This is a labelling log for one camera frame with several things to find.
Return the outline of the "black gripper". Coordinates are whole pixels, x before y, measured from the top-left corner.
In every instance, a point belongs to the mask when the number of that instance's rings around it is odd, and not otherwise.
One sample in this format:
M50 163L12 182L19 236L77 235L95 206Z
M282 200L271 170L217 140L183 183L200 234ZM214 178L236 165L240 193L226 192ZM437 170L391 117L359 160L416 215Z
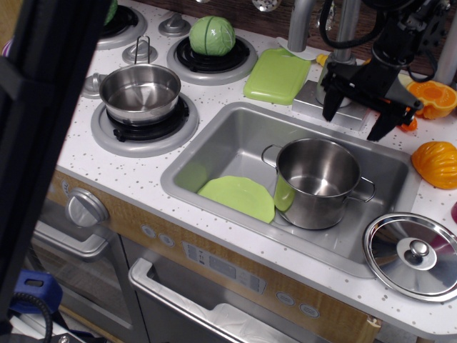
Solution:
M379 141L403 123L406 111L418 111L423 104L398 80L417 52L417 31L406 26L400 14L379 14L375 27L382 26L371 50L371 60L364 65L328 64L328 76L322 85L326 92L323 117L332 121L344 98L376 111L382 111L367 136Z

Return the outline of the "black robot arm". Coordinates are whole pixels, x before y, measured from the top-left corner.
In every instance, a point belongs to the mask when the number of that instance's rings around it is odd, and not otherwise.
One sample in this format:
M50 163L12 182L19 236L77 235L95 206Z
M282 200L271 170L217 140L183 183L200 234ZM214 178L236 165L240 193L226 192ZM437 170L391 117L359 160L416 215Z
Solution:
M424 55L432 70L438 63L431 53L446 35L445 22L452 1L367 1L376 10L371 32L360 39L332 41L325 27L319 31L323 41L335 49L348 49L373 40L371 60L364 65L332 61L321 81L326 92L323 117L331 121L345 98L380 116L367 139L378 141L396 126L410 124L423 103L399 81L402 69L409 69L416 56Z

